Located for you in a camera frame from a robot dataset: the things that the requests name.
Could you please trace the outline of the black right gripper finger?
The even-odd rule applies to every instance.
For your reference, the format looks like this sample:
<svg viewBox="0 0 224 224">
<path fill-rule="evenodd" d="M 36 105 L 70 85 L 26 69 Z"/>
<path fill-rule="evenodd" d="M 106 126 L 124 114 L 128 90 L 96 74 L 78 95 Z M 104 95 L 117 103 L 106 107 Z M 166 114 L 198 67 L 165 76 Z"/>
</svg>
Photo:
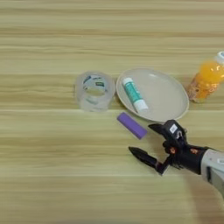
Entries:
<svg viewBox="0 0 224 224">
<path fill-rule="evenodd" d="M 165 173 L 166 169 L 172 161 L 172 158 L 168 157 L 163 163 L 160 163 L 156 158 L 150 156 L 146 151 L 141 150 L 137 147 L 129 147 L 129 151 L 135 158 L 153 168 L 160 175 L 163 175 Z"/>
<path fill-rule="evenodd" d="M 149 128 L 158 133 L 159 135 L 165 137 L 165 128 L 163 124 L 153 123 L 149 125 Z"/>
</svg>

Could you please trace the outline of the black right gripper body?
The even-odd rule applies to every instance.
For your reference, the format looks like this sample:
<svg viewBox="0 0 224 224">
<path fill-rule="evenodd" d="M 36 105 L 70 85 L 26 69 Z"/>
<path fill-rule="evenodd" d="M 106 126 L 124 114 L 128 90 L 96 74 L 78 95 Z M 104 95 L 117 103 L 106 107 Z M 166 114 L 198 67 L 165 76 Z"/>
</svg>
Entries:
<svg viewBox="0 0 224 224">
<path fill-rule="evenodd" d="M 168 157 L 161 164 L 161 173 L 164 173 L 170 165 L 177 169 L 187 169 L 198 175 L 201 174 L 201 161 L 208 150 L 207 147 L 190 145 L 185 137 L 178 139 L 168 137 L 163 142 L 163 146 Z"/>
</svg>

